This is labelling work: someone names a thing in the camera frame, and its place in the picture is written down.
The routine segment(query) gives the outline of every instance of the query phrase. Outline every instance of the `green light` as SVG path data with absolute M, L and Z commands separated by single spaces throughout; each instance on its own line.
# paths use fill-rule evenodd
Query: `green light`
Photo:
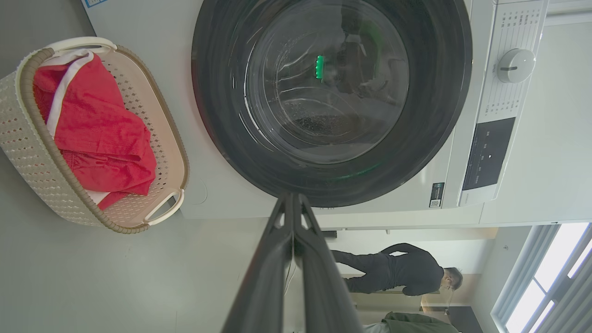
M 345 179 L 352 178 L 352 177 L 355 177 L 355 176 L 360 176 L 360 175 L 363 175 L 363 174 L 367 174 L 367 173 L 369 173 L 370 171 L 372 171 L 372 170 L 376 169 L 376 168 L 377 168 L 377 167 L 378 167 L 380 164 L 381 164 L 381 163 L 375 164 L 375 165 L 373 165 L 373 166 L 371 166 L 371 167 L 369 167 L 369 168 L 367 168 L 367 169 L 365 169 L 365 170 L 362 170 L 362 171 L 356 172 L 356 173 L 354 173 L 354 174 L 349 174 L 349 175 L 345 175 L 345 176 L 341 176 L 341 177 L 332 178 L 331 180 L 333 180 L 333 181 L 337 181 L 337 180 L 345 180 Z
M 323 81 L 323 67 L 325 66 L 325 57 L 317 56 L 317 66 L 315 66 L 315 70 L 317 73 L 317 79 Z

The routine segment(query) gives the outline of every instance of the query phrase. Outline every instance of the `control panel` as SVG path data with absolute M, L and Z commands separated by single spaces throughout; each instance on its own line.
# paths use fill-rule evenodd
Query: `control panel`
M 492 200 L 535 68 L 543 0 L 497 5 L 460 206 Z
M 542 0 L 498 5 L 477 123 L 517 116 L 526 95 L 524 81 L 535 67 L 542 5 Z

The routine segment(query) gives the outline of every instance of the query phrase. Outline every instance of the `washing machine door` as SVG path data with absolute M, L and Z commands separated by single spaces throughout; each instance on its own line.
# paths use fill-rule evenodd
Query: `washing machine door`
M 192 75 L 242 176 L 340 207 L 394 190 L 438 152 L 471 52 L 463 0 L 204 0 Z

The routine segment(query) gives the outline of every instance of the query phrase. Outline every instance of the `red towel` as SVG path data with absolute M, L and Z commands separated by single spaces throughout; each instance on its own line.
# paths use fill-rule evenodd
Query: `red towel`
M 44 62 L 33 93 L 66 163 L 100 209 L 128 193 L 148 194 L 156 169 L 150 132 L 126 110 L 99 56 L 74 50 Z

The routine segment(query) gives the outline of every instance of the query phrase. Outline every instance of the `man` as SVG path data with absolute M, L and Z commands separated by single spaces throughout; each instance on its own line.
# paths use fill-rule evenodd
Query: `man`
M 451 324 L 418 313 L 390 312 L 382 322 L 365 325 L 364 333 L 458 333 L 458 331 Z
M 394 252 L 405 254 L 390 255 Z M 378 254 L 353 255 L 333 251 L 333 256 L 336 262 L 366 273 L 362 277 L 345 279 L 352 293 L 370 294 L 405 286 L 405 295 L 418 296 L 435 292 L 440 287 L 456 290 L 462 284 L 462 274 L 457 268 L 442 268 L 429 252 L 407 243 L 393 245 Z

